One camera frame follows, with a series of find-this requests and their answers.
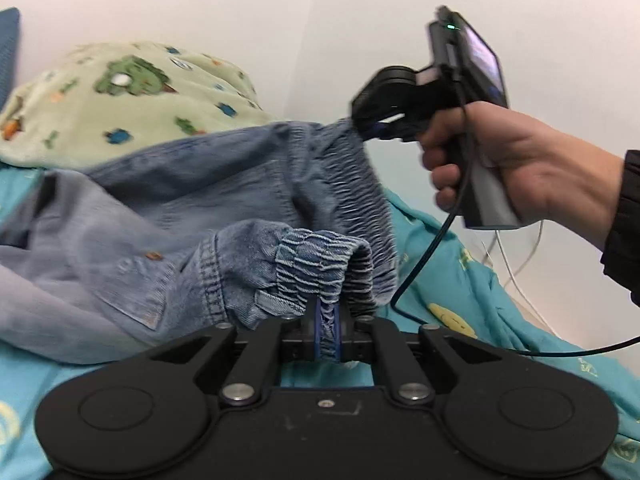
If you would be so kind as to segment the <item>black sleeve forearm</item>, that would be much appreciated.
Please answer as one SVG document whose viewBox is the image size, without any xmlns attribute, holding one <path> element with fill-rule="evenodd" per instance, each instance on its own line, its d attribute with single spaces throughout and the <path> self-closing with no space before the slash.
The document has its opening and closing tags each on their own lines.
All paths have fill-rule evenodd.
<svg viewBox="0 0 640 480">
<path fill-rule="evenodd" d="M 640 306 L 640 156 L 626 153 L 622 186 L 612 228 L 601 257 L 603 273 L 626 288 L 631 301 Z"/>
</svg>

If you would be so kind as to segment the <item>person's right hand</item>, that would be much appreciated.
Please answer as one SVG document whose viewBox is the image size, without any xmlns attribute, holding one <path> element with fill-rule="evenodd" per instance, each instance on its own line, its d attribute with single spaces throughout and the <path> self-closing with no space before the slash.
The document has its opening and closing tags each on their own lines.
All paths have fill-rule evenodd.
<svg viewBox="0 0 640 480">
<path fill-rule="evenodd" d="M 551 220 L 603 250 L 612 228 L 624 160 L 527 115 L 485 102 L 441 110 L 421 133 L 423 166 L 432 174 L 437 206 L 454 206 L 461 170 L 444 144 L 473 133 L 502 173 L 506 192 L 525 223 Z"/>
</svg>

